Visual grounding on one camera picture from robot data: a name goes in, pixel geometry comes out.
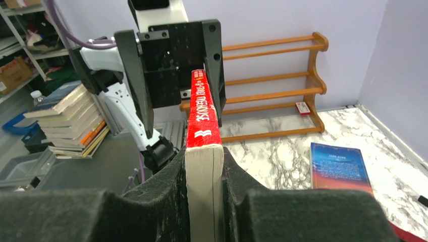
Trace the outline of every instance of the white wall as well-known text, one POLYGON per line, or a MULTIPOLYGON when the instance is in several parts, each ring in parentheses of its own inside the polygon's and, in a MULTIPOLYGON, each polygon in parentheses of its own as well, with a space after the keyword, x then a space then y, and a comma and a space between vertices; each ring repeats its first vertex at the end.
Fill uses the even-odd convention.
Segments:
MULTIPOLYGON (((71 32, 82 39, 112 36, 136 28, 126 0, 56 0, 71 32)), ((328 92, 319 108, 355 104, 364 80, 387 0, 183 0, 190 21, 217 18, 223 46, 310 35, 318 31, 330 48, 318 56, 318 72, 328 92)), ((307 52, 242 59, 225 63, 226 80, 304 71, 307 52)), ((303 80, 228 87, 227 96, 298 88, 303 80)), ((181 118, 177 107, 156 110, 156 121, 181 118)))
POLYGON ((389 0, 360 102, 428 160, 428 1, 389 0))

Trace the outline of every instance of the red book spine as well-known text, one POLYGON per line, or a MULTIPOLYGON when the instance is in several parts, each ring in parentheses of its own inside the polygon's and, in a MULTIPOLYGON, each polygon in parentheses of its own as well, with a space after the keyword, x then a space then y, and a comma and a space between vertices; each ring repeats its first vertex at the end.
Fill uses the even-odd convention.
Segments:
POLYGON ((187 148, 222 144, 216 109, 204 70, 192 71, 187 148))

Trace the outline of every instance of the white logo on book spine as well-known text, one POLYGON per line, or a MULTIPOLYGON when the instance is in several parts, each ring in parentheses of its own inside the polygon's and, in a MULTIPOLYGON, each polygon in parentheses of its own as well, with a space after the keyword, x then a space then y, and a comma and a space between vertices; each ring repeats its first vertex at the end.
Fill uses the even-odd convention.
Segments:
POLYGON ((195 138, 199 136, 205 137, 207 135, 212 135, 211 130, 205 130, 205 131, 200 130, 195 132, 195 138))

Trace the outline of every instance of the cardboard box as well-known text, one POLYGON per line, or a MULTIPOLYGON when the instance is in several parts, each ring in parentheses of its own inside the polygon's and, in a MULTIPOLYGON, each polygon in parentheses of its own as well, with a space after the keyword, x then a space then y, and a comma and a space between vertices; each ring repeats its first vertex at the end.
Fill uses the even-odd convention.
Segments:
POLYGON ((0 94, 8 94, 32 76, 33 72, 30 70, 28 65, 25 64, 22 57, 14 59, 0 67, 0 94))
POLYGON ((5 0, 10 9, 18 9, 41 4, 41 0, 5 0))

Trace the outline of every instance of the red book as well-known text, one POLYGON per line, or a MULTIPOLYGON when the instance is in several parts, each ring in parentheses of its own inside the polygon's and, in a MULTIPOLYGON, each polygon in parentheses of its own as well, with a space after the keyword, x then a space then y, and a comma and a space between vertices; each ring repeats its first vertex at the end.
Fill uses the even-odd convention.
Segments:
POLYGON ((191 241, 220 241, 224 151, 204 70, 192 71, 185 168, 191 241))

